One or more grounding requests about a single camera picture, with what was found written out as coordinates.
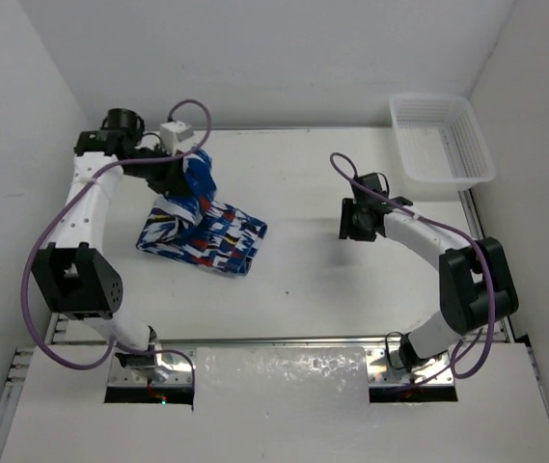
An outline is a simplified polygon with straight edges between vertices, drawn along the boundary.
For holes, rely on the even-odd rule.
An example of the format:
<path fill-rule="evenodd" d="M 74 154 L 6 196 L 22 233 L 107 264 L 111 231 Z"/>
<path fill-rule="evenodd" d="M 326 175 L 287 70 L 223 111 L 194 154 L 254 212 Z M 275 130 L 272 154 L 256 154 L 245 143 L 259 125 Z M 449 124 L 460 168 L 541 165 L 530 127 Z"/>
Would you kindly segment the blue white red patterned trousers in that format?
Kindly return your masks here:
<path fill-rule="evenodd" d="M 206 270 L 245 276 L 267 232 L 267 224 L 216 200 L 212 160 L 204 150 L 182 158 L 188 194 L 159 196 L 135 247 L 145 253 Z"/>

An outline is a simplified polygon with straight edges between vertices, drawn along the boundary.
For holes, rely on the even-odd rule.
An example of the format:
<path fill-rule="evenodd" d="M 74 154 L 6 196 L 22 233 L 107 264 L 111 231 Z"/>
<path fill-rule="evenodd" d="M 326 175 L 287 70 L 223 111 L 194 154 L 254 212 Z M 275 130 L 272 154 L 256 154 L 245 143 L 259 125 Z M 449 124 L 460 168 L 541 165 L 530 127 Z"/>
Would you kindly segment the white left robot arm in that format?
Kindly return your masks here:
<path fill-rule="evenodd" d="M 30 316 L 29 286 L 36 284 L 49 310 L 86 324 L 109 349 L 146 359 L 160 354 L 155 330 L 124 308 L 123 279 L 103 253 L 109 208 L 125 177 L 141 179 L 156 196 L 137 250 L 232 277 L 250 271 L 268 226 L 217 200 L 203 145 L 178 149 L 191 134 L 189 126 L 169 118 L 157 143 L 146 147 L 143 118 L 123 108 L 110 109 L 98 129 L 80 133 L 66 203 L 23 270 L 24 317 Z"/>

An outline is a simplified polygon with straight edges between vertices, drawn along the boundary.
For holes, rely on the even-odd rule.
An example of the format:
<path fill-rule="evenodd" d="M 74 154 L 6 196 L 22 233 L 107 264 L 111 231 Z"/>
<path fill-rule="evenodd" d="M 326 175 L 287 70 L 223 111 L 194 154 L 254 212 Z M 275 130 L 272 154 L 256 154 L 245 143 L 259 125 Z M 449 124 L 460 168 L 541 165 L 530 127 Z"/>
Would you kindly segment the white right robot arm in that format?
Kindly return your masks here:
<path fill-rule="evenodd" d="M 425 217 L 404 197 L 390 198 L 379 174 L 354 176 L 343 199 L 340 239 L 373 242 L 381 236 L 405 246 L 439 277 L 439 309 L 401 336 L 400 367 L 408 372 L 466 335 L 516 313 L 519 299 L 502 244 Z"/>

